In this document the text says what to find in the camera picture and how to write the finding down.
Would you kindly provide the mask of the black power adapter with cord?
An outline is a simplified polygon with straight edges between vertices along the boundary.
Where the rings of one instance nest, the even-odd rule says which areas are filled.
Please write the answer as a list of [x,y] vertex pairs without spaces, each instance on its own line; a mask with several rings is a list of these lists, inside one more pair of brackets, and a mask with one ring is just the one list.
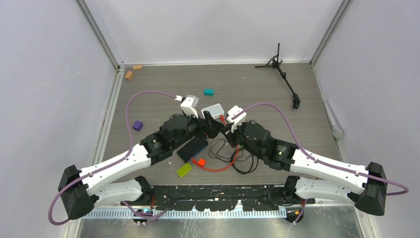
[[233,160],[232,156],[235,156],[236,149],[231,148],[227,140],[223,138],[213,139],[210,142],[208,149],[208,156],[213,159],[217,159],[224,163],[230,163]]

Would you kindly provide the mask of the white box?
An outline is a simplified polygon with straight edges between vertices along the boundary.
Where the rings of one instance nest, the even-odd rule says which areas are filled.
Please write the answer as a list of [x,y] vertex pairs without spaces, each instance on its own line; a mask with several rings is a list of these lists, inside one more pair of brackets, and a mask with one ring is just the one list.
[[223,116],[225,113],[223,107],[219,103],[201,109],[202,116],[205,116],[204,112],[209,112],[213,119],[219,119],[220,116]]

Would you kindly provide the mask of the black network switch box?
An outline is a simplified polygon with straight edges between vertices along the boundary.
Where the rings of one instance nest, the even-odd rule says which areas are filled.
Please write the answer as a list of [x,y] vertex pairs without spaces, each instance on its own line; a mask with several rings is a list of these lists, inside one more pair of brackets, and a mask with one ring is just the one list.
[[177,151],[177,155],[185,163],[188,163],[189,161],[191,161],[192,158],[194,158],[201,151],[203,151],[208,145],[209,143],[205,138],[194,137]]

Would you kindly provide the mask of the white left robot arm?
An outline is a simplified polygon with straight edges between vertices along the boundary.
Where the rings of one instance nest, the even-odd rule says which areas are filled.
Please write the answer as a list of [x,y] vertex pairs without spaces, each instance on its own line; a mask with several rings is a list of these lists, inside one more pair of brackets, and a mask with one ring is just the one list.
[[194,137],[215,138],[223,127],[209,112],[204,118],[173,114],[157,132],[128,151],[90,167],[67,167],[58,192],[69,220],[79,219],[107,201],[114,203],[116,195],[110,189],[116,186],[115,180],[169,158]]

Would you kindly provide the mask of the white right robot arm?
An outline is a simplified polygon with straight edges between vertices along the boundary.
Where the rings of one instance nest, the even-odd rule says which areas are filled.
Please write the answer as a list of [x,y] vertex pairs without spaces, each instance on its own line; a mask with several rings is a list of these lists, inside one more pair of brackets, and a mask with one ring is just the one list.
[[305,151],[298,145],[275,139],[258,123],[244,122],[234,128],[226,125],[221,133],[232,147],[239,146],[274,170],[306,174],[321,179],[290,176],[283,189],[288,203],[300,199],[323,198],[352,203],[370,215],[383,216],[387,182],[383,166],[347,164]]

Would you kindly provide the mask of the teal block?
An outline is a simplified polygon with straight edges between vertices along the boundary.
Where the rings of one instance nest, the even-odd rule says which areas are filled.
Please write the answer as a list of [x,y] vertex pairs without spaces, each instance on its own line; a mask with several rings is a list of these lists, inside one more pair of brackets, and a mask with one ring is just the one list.
[[203,94],[206,95],[206,96],[213,96],[214,95],[214,90],[206,88],[206,89],[203,90]]

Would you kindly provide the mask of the orange-red cube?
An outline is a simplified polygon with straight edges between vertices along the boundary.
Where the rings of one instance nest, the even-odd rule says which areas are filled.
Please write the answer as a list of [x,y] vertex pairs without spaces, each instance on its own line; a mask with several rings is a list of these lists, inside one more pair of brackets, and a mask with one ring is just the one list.
[[199,161],[198,161],[198,165],[199,165],[200,167],[203,167],[205,164],[206,164],[206,160],[204,160],[204,159],[199,159]]

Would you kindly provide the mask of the green lego brick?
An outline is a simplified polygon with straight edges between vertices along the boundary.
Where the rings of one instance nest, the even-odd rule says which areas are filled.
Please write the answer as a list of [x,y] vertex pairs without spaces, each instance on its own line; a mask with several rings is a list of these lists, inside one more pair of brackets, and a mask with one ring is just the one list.
[[189,163],[185,163],[181,168],[177,170],[177,175],[180,178],[185,177],[192,170],[192,166]]

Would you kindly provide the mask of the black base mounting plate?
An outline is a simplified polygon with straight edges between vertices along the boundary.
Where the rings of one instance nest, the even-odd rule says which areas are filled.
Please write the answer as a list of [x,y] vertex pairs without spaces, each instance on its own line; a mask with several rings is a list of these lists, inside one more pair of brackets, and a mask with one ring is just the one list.
[[302,205],[303,200],[279,185],[159,185],[142,205],[175,211],[273,211]]

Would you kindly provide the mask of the purple block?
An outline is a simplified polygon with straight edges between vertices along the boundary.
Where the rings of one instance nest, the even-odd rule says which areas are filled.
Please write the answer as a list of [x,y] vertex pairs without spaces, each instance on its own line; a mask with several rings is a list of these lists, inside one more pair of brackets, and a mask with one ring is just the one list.
[[136,130],[136,131],[141,131],[141,129],[143,128],[143,122],[142,122],[142,121],[139,121],[139,120],[136,120],[136,121],[133,123],[132,128],[133,128],[134,130]]

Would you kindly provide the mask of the black tripod stand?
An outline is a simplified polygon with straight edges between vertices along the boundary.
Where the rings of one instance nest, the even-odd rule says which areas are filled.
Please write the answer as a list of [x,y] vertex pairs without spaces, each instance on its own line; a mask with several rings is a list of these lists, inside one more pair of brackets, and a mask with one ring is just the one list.
[[280,77],[283,79],[283,81],[286,83],[287,87],[291,91],[292,107],[297,110],[300,107],[301,100],[300,100],[298,94],[295,93],[295,91],[293,90],[289,81],[287,80],[287,73],[284,72],[280,68],[280,65],[282,64],[283,60],[279,59],[279,55],[280,55],[280,43],[277,43],[276,55],[272,56],[270,58],[270,60],[265,65],[256,65],[256,66],[254,66],[254,68],[274,68],[274,69],[276,69],[279,72]]

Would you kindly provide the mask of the orange block far corner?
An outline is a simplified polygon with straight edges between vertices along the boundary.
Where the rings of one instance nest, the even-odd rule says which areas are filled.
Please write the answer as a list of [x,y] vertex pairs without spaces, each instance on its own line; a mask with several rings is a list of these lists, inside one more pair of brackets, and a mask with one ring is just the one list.
[[142,66],[141,65],[134,65],[134,66],[132,66],[132,69],[133,70],[141,70]]

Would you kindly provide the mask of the orange block corner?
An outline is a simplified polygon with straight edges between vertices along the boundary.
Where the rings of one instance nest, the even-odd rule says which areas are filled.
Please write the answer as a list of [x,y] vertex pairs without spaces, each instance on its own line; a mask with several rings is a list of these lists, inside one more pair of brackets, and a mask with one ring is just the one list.
[[134,66],[132,66],[132,69],[133,70],[141,70],[142,66],[141,65],[134,65]]
[[133,76],[134,76],[134,73],[132,71],[128,71],[128,72],[126,72],[124,78],[126,80],[130,81],[133,78]]

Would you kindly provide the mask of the orange block near corner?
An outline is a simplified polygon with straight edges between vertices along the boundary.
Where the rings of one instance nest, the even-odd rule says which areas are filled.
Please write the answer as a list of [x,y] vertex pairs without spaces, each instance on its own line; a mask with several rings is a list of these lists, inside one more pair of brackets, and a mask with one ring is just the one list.
[[128,72],[126,72],[124,78],[126,80],[130,81],[133,78],[133,76],[134,76],[134,73],[132,71],[128,71]]

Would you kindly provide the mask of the grey cylinder by wall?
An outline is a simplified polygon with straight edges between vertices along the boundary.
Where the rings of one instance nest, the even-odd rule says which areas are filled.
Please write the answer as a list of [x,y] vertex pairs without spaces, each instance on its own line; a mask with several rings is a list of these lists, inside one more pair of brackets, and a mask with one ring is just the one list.
[[323,105],[324,105],[324,109],[330,124],[330,128],[332,131],[332,135],[335,139],[341,139],[344,136],[344,132],[341,128],[341,126],[338,123],[338,120],[330,106],[330,104],[328,103],[328,101],[323,101]]

